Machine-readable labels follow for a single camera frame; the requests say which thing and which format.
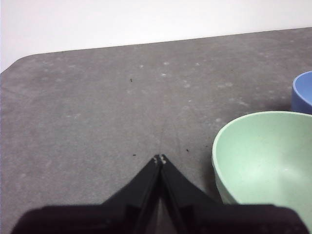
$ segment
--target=speck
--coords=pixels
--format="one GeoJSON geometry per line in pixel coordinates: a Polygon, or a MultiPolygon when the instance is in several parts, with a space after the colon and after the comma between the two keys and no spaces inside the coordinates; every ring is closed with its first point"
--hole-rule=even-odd
{"type": "Polygon", "coordinates": [[[247,104],[247,103],[245,103],[243,101],[239,101],[238,104],[249,107],[249,104],[247,104]]]}

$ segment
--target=table surface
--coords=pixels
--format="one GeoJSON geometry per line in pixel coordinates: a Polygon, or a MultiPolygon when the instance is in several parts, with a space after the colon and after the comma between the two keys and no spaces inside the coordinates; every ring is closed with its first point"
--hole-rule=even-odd
{"type": "Polygon", "coordinates": [[[160,153],[218,200],[215,135],[289,110],[311,54],[304,28],[19,59],[1,74],[2,233],[31,208],[103,202],[160,153]]]}

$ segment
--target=blue bowl rim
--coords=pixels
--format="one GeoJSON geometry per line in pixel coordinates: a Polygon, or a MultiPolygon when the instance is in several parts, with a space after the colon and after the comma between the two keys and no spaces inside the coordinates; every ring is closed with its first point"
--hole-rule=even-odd
{"type": "Polygon", "coordinates": [[[292,82],[292,89],[294,90],[294,92],[296,93],[297,96],[299,96],[306,104],[308,104],[309,106],[312,107],[312,102],[309,102],[308,100],[306,100],[297,90],[296,88],[296,82],[299,78],[301,78],[302,76],[306,75],[306,74],[309,74],[309,73],[312,73],[312,71],[308,71],[308,72],[304,72],[304,73],[301,73],[300,75],[298,75],[292,82]]]}

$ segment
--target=white spot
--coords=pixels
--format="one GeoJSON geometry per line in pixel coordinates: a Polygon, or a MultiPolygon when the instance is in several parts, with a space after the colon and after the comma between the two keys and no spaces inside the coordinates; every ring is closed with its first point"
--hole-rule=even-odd
{"type": "Polygon", "coordinates": [[[161,162],[162,162],[163,164],[166,164],[166,160],[164,159],[163,155],[160,156],[160,160],[161,160],[161,162]]]}
{"type": "Polygon", "coordinates": [[[77,117],[81,116],[81,114],[76,114],[74,119],[76,119],[77,117]]]}
{"type": "Polygon", "coordinates": [[[239,101],[238,104],[243,105],[243,106],[247,106],[247,107],[249,106],[249,104],[247,104],[247,103],[245,103],[243,101],[239,101]]]}

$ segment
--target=white wall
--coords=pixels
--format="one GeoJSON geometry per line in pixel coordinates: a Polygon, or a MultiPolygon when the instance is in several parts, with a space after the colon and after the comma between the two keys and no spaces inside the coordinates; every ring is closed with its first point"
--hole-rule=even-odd
{"type": "Polygon", "coordinates": [[[1,0],[1,71],[37,53],[312,26],[312,0],[1,0]]]}

